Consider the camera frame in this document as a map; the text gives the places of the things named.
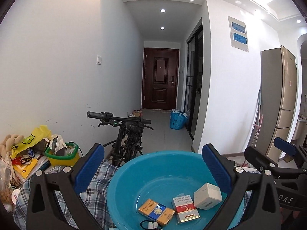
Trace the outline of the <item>red white cigarette pack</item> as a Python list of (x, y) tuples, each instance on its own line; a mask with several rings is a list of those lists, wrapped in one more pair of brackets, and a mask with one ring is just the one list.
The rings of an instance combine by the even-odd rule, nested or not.
[(200, 214), (194, 206), (194, 202), (190, 195), (173, 197), (172, 206), (179, 224), (200, 218)]

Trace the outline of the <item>gold blue cigarette pack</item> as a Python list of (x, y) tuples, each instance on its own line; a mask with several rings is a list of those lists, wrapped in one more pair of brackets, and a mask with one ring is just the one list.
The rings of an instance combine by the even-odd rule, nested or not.
[(152, 199), (147, 199), (138, 208), (138, 212), (161, 226), (166, 226), (175, 215), (175, 210), (157, 203)]

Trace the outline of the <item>blue plastic basin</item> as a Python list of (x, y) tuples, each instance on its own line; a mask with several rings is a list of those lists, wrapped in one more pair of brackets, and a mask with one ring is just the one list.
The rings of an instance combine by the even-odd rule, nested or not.
[(202, 156), (161, 151), (138, 156), (115, 172), (107, 189), (107, 208), (117, 229), (140, 229), (138, 212), (148, 199), (172, 208), (172, 199), (193, 195), (204, 184), (216, 185)]

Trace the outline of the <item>beige plush toy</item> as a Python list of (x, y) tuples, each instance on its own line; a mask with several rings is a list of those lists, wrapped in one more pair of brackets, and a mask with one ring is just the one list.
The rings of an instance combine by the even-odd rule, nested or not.
[(23, 139), (23, 135), (7, 135), (0, 143), (1, 158), (5, 159), (6, 155), (12, 152), (12, 147), (22, 142)]

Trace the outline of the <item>white wall switch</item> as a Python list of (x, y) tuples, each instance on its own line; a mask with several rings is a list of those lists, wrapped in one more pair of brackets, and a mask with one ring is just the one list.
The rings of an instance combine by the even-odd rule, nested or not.
[(97, 56), (97, 65), (101, 65), (102, 64), (102, 57), (101, 56)]

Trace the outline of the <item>dark brown entrance door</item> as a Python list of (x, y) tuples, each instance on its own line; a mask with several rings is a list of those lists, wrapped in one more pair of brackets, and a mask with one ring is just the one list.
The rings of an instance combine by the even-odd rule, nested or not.
[(176, 107), (179, 53), (178, 49), (144, 48), (143, 109)]

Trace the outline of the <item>blue laundry basket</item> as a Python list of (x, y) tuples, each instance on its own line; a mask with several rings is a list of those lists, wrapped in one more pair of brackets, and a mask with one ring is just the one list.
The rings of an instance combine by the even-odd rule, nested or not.
[(188, 122), (188, 115), (179, 109), (173, 109), (170, 113), (170, 128), (174, 130), (182, 129)]

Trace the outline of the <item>black framed glass door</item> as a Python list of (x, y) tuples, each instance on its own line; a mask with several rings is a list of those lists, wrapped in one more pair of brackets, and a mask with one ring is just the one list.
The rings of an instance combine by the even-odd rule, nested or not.
[(187, 42), (187, 69), (184, 112), (188, 116), (185, 127), (193, 140), (200, 106), (203, 62), (203, 27), (198, 23)]

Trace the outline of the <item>blue plaid shirt cloth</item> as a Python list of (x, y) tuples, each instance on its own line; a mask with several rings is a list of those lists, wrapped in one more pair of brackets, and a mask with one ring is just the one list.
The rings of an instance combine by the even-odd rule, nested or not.
[[(103, 229), (114, 228), (107, 208), (108, 185), (119, 168), (103, 160), (94, 174), (88, 188), (80, 194), (80, 198)], [(20, 229), (26, 229), (26, 213), (32, 180), (28, 179), (22, 186), (12, 212), (14, 222)]]

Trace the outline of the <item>beige refrigerator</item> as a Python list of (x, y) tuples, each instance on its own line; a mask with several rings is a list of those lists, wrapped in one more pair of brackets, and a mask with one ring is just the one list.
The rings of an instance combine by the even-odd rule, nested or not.
[(297, 97), (295, 56), (284, 46), (261, 52), (260, 90), (263, 121), (256, 149), (276, 162), (281, 150), (274, 146), (274, 139), (287, 139)]

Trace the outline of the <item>black folding bicycle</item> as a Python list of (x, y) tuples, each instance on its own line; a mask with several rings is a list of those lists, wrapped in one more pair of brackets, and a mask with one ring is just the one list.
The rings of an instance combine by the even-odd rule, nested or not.
[(123, 163), (134, 159), (138, 154), (142, 155), (142, 135), (145, 128), (153, 130), (151, 120), (139, 117), (116, 117), (110, 112), (87, 112), (88, 118), (100, 120), (99, 126), (110, 125), (118, 127), (119, 133), (115, 140), (104, 146), (112, 146), (106, 159), (111, 164), (120, 167)]

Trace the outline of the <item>yellow plastic bag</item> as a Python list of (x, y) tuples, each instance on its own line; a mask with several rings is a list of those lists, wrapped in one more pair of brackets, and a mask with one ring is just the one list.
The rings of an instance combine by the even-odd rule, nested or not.
[(51, 130), (46, 125), (40, 125), (39, 127), (34, 128), (29, 136), (24, 138), (18, 144), (13, 145), (11, 158), (16, 158), (16, 156), (30, 147), (34, 147), (44, 138), (51, 137)]

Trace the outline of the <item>folded drying rack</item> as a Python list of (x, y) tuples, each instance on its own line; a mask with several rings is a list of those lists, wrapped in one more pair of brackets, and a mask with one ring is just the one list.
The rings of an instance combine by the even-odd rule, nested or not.
[(262, 106), (262, 93), (259, 90), (258, 98), (257, 98), (257, 109), (254, 123), (252, 125), (252, 132), (250, 136), (250, 140), (248, 142), (248, 146), (256, 147), (257, 140), (259, 138), (261, 126), (263, 121), (263, 106)]

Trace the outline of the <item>yellow green plastic basket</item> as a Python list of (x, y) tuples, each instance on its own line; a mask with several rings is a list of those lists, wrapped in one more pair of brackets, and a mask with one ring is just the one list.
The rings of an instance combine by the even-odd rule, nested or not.
[(66, 142), (65, 144), (69, 149), (72, 149), (72, 151), (68, 155), (58, 156), (58, 155), (51, 153), (50, 147), (48, 147), (46, 149), (45, 156), (50, 161), (51, 166), (53, 166), (53, 167), (55, 167), (55, 166), (70, 166), (70, 167), (73, 167), (77, 163), (77, 161), (79, 160), (80, 156), (79, 156), (79, 153), (78, 153), (78, 151), (79, 151), (78, 145), (74, 142)]

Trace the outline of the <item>white electrical panel box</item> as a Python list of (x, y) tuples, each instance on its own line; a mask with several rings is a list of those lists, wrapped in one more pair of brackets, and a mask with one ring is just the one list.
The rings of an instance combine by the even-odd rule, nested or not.
[(248, 53), (249, 47), (246, 24), (230, 16), (228, 16), (228, 19), (231, 46)]

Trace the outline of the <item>black white earphones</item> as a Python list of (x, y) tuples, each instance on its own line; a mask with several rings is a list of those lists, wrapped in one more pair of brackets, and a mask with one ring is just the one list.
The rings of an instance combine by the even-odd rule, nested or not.
[(143, 220), (140, 222), (140, 227), (143, 230), (163, 230), (156, 221)]

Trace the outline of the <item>yellow book stack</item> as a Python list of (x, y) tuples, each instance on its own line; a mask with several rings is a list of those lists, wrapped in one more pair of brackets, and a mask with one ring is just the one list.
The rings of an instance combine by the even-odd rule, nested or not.
[(24, 183), (47, 162), (47, 156), (36, 154), (25, 165), (12, 165), (12, 167), (14, 168), (15, 176), (19, 177), (20, 181)]

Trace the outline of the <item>white square box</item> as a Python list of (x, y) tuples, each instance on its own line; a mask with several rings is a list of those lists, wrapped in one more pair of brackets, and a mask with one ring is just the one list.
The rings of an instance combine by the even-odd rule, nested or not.
[(219, 187), (210, 183), (204, 184), (194, 192), (194, 206), (198, 209), (210, 210), (222, 201)]

